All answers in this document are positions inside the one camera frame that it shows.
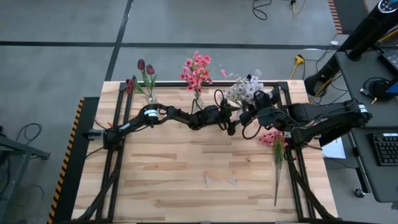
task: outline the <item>cart wheel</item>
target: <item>cart wheel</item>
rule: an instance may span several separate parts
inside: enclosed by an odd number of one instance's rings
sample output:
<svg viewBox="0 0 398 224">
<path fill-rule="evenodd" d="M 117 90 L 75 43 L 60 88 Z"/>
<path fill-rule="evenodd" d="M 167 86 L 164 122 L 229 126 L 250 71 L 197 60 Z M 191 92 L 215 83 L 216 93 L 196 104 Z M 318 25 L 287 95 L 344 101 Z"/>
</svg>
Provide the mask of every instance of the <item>cart wheel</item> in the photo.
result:
<svg viewBox="0 0 398 224">
<path fill-rule="evenodd" d="M 366 195 L 362 189 L 354 189 L 354 194 L 359 198 L 363 198 Z"/>
</svg>

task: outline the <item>gray floor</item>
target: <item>gray floor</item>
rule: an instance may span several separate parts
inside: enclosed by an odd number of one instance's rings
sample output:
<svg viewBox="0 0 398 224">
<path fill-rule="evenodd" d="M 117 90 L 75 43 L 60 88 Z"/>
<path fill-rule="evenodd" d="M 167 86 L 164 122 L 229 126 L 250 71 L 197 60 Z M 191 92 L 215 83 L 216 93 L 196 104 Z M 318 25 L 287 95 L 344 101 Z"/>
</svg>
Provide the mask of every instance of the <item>gray floor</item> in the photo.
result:
<svg viewBox="0 0 398 224">
<path fill-rule="evenodd" d="M 301 15 L 293 16 L 288 2 L 274 0 L 264 10 L 268 21 L 251 12 L 251 1 L 135 0 L 123 42 L 308 44 L 328 45 L 335 34 L 327 0 L 308 0 Z M 370 8 L 376 0 L 369 0 Z M 3 0 L 0 2 L 0 40 L 114 42 L 127 0 Z M 342 43 L 344 35 L 336 37 Z M 63 154 L 72 128 L 78 100 L 99 96 L 113 48 L 100 47 L 4 47 L 0 46 L 0 124 L 10 138 L 31 122 L 41 123 L 42 134 L 32 145 L 51 152 L 48 161 L 34 160 L 28 168 L 12 220 L 44 223 L 47 220 Z M 177 80 L 183 61 L 195 49 L 122 48 L 112 80 L 137 74 L 139 58 L 152 63 L 159 80 Z M 287 79 L 294 57 L 317 59 L 322 50 L 200 49 L 213 58 L 212 66 L 241 75 L 255 68 L 263 79 Z M 331 56 L 319 63 L 319 68 Z M 307 61 L 305 74 L 316 72 Z M 301 79 L 300 65 L 294 79 Z M 342 78 L 335 86 L 345 88 Z M 332 88 L 322 103 L 342 94 Z M 349 98 L 348 94 L 338 101 Z M 348 154 L 343 162 L 355 166 Z M 333 196 L 341 218 L 359 222 L 396 223 L 398 213 L 373 196 L 356 198 L 359 187 L 351 169 L 326 160 Z M 45 190 L 41 193 L 32 184 Z"/>
</svg>

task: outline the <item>black keyboard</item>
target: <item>black keyboard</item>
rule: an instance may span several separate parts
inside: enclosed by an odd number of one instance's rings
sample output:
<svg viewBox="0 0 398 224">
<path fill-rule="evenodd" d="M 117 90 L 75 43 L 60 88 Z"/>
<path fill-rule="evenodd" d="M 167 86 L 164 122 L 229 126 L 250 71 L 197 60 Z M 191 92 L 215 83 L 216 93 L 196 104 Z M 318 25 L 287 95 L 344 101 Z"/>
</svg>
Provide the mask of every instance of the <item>black keyboard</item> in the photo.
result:
<svg viewBox="0 0 398 224">
<path fill-rule="evenodd" d="M 398 166 L 398 133 L 369 134 L 379 166 Z"/>
</svg>

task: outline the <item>wooden table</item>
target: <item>wooden table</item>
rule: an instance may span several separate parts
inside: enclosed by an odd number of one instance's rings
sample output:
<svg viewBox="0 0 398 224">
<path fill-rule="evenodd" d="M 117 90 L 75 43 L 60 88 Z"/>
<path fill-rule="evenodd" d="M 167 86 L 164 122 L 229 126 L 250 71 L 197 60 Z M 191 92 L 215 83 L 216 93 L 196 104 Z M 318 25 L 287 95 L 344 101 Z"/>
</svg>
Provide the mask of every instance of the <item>wooden table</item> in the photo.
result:
<svg viewBox="0 0 398 224">
<path fill-rule="evenodd" d="M 292 102 L 308 103 L 303 81 L 288 83 Z M 225 87 L 204 88 L 202 98 L 206 105 L 214 104 L 213 94 L 217 88 Z M 96 114 L 103 126 L 113 120 L 118 89 L 119 82 L 103 85 Z M 193 93 L 185 88 L 158 87 L 154 93 L 159 103 L 184 111 L 191 109 Z M 143 95 L 134 95 L 130 118 L 145 105 Z M 250 136 L 257 128 L 258 123 L 254 122 L 246 134 Z M 153 129 L 127 135 L 113 221 L 297 221 L 287 162 L 283 164 L 275 207 L 272 148 L 260 144 L 260 134 L 245 140 L 241 130 L 242 126 L 239 126 L 234 136 L 228 136 L 218 126 L 192 131 L 184 124 L 167 121 Z M 313 140 L 310 144 L 319 147 L 318 141 Z M 93 141 L 88 153 L 101 146 L 102 141 Z M 303 156 L 311 189 L 323 206 L 337 216 L 321 151 L 306 148 Z M 105 158 L 105 150 L 87 158 L 72 218 L 79 217 L 99 192 Z M 104 213 L 108 211 L 109 195 L 110 191 Z M 302 191 L 300 197 L 308 216 Z"/>
</svg>

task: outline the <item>red tulip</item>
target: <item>red tulip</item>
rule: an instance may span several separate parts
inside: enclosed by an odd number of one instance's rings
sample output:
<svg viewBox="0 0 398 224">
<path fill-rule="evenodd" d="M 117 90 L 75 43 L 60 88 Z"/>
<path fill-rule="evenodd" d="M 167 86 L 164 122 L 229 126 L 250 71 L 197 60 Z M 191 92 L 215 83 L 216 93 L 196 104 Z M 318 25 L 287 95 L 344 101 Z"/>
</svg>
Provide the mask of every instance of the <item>red tulip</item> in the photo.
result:
<svg viewBox="0 0 398 224">
<path fill-rule="evenodd" d="M 155 69 L 151 65 L 147 65 L 147 74 L 153 75 L 155 73 Z"/>
<path fill-rule="evenodd" d="M 137 68 L 138 68 L 139 70 L 141 70 L 141 71 L 145 69 L 145 61 L 144 61 L 144 59 L 138 60 Z"/>
<path fill-rule="evenodd" d="M 127 80 L 126 80 L 126 83 L 127 83 L 126 92 L 127 92 L 127 93 L 132 93 L 132 92 L 134 91 L 134 89 L 135 89 L 134 80 L 132 80 L 132 79 L 127 79 Z"/>
</svg>

